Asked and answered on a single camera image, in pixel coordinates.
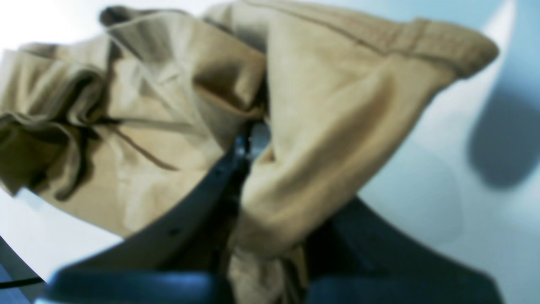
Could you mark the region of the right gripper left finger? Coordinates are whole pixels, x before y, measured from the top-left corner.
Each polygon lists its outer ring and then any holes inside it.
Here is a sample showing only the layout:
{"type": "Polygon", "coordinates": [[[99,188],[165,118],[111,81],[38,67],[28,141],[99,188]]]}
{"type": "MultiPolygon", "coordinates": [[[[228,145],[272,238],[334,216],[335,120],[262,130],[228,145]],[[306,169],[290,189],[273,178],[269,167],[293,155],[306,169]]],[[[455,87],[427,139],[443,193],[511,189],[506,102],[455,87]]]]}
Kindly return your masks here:
{"type": "Polygon", "coordinates": [[[251,163],[270,140],[249,123],[169,212],[108,250],[57,271],[37,304],[233,304],[228,237],[251,163]]]}

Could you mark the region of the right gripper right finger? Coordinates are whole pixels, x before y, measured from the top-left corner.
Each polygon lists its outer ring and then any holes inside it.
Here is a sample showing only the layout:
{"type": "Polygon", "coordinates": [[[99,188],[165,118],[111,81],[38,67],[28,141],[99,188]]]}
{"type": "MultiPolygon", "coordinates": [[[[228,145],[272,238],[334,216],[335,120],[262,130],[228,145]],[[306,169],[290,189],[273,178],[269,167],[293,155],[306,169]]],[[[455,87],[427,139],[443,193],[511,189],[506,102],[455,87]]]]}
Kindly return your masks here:
{"type": "Polygon", "coordinates": [[[306,243],[307,304],[501,304],[485,273],[430,250],[359,198],[306,243]]]}

